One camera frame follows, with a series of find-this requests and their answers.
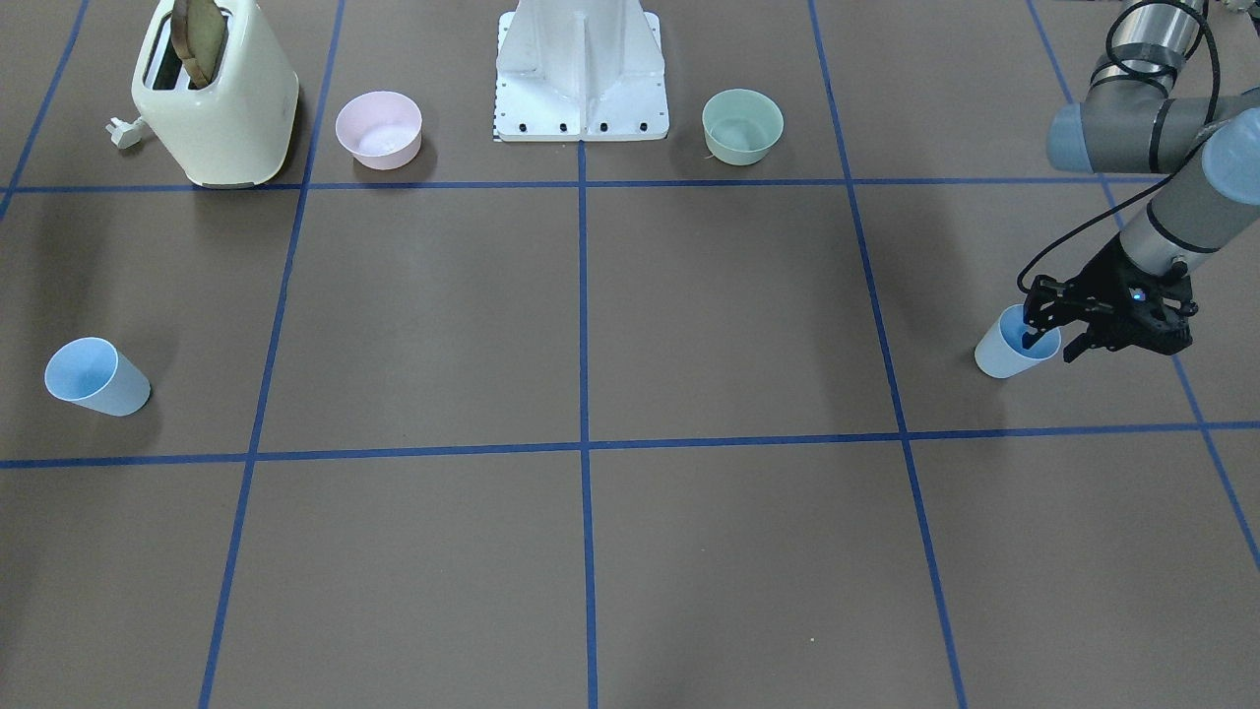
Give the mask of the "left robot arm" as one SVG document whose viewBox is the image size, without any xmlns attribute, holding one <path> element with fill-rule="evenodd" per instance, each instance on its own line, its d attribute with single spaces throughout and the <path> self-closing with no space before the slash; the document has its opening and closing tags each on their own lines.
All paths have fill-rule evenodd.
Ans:
<svg viewBox="0 0 1260 709">
<path fill-rule="evenodd" d="M 1130 346 L 1176 355 L 1192 345 L 1193 271 L 1259 215 L 1257 91 L 1171 93 L 1200 48 L 1218 72 L 1207 3 L 1128 1 L 1108 28 L 1085 98 L 1055 116 L 1045 152 L 1058 170 L 1144 173 L 1160 183 L 1076 277 L 1021 271 L 1022 349 L 1070 322 L 1086 329 L 1066 360 Z"/>
</svg>

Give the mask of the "blue cup near right arm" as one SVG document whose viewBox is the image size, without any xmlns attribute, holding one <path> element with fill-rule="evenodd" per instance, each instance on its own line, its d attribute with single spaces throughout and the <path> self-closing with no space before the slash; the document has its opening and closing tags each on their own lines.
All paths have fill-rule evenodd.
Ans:
<svg viewBox="0 0 1260 709">
<path fill-rule="evenodd" d="M 137 413 L 152 395 L 152 382 L 103 337 L 66 343 L 47 363 L 43 382 L 58 400 L 118 418 Z"/>
</svg>

